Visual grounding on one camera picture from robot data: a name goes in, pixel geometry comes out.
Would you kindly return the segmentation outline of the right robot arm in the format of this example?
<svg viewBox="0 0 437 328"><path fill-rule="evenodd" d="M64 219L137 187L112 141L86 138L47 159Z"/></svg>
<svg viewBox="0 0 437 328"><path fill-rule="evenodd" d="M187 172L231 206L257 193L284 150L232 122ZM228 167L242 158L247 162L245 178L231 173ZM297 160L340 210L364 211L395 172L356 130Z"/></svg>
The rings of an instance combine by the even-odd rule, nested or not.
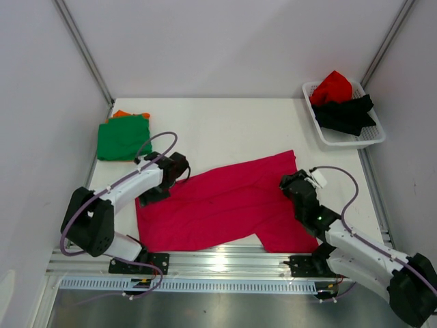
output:
<svg viewBox="0 0 437 328"><path fill-rule="evenodd" d="M320 204L317 190L325 187L321 167L284 175L279 188L294 206L296 220L320 240L311 266L318 275L330 272L352 279L383 298L407 325L421 327L436 314L436 270L431 261L379 243Z"/></svg>

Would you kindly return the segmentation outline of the pink t shirt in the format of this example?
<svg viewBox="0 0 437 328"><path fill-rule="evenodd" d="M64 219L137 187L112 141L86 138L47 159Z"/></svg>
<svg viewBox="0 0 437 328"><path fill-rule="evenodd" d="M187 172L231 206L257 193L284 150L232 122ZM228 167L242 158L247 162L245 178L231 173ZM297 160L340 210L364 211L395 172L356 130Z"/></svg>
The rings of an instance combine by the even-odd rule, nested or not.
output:
<svg viewBox="0 0 437 328"><path fill-rule="evenodd" d="M136 205L139 239L152 252L198 251L256 235L270 253L311 253L318 242L279 188L296 171L288 150L193 176L167 199Z"/></svg>

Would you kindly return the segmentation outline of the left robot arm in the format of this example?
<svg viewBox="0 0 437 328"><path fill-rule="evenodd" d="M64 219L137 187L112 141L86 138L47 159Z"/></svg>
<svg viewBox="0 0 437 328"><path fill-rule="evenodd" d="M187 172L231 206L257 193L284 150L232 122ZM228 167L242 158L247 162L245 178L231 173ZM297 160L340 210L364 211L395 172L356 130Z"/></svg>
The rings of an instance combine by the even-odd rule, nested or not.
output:
<svg viewBox="0 0 437 328"><path fill-rule="evenodd" d="M145 247L115 231L115 216L137 198L143 206L168 198L170 188L190 166L178 152L169 157L153 152L135 159L135 164L133 171L99 191L80 187L73 192L60 229L63 254L122 259L133 273L147 268Z"/></svg>

